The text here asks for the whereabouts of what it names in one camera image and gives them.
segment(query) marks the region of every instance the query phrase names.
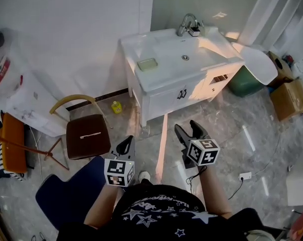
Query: yellow bottle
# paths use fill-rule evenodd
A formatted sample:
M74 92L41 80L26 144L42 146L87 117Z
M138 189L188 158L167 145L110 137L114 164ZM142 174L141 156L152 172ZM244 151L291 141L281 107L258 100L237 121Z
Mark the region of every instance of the yellow bottle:
M122 112L122 107L121 103L118 101L114 101L111 105L111 108L115 114L121 113Z

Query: marble floor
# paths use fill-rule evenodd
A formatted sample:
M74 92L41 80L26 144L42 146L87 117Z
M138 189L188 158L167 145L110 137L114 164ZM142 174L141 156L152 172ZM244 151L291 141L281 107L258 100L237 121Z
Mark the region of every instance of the marble floor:
M121 114L112 112L110 105L114 100L121 102ZM139 124L135 100L129 98L127 93L100 101L99 105L113 125L109 131L113 144L127 135L135 136L136 172L147 170L152 183L174 185L186 190L190 190L186 179L196 172L195 169L185 170L182 164L182 146L174 133L174 125L180 124L189 130L189 120L195 120L221 147L216 170L228 197L239 187L240 173L257 173L252 179L244 181L230 200L234 212L252 207L267 226L283 227L287 224L292 208L287 206L285 179L287 167L295 163L303 148L303 115L279 123L267 89L246 98L235 97L224 89L211 103L203 101L169 113L164 126L164 117L159 117L147 122L144 128ZM93 113L96 113L95 108L88 105L71 111L71 116L78 118ZM38 139L41 134L34 132ZM47 150L55 141L56 138L41 135L38 146ZM35 146L30 131L26 131L26 143ZM57 231L38 207L35 194L42 178L56 174L62 180L68 180L88 163L88 159L66 159L65 144L63 137L62 145L58 145L53 153L55 158L69 166L69 172L51 160L43 161L43 158L40 167L37 155L28 154L27 159L35 169L28 172L25 181L0 179L0 206L13 240L27 241L40 231L48 241L56 239ZM202 199L197 178L193 180L192 192Z

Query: black shirt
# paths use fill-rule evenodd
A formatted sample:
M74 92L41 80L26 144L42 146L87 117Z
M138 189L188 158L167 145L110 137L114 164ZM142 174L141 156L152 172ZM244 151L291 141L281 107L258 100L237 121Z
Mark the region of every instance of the black shirt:
M57 241L114 239L247 240L244 233L262 226L257 213L246 209L230 219L205 211L202 202L185 190L138 184L118 202L111 221L96 230L81 223L60 228Z

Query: drain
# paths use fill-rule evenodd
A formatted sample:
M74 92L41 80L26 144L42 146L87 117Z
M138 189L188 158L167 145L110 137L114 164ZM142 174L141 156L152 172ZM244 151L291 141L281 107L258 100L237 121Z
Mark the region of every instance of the drain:
M188 61L190 58L189 58L187 55L182 55L182 59L183 59L184 61Z

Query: blue cushion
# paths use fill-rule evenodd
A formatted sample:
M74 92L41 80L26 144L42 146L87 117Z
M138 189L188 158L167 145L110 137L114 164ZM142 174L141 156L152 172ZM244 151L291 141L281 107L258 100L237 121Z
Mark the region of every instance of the blue cushion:
M97 156L69 181L51 175L42 183L36 201L57 230L66 222L84 222L106 182L103 170L104 159Z

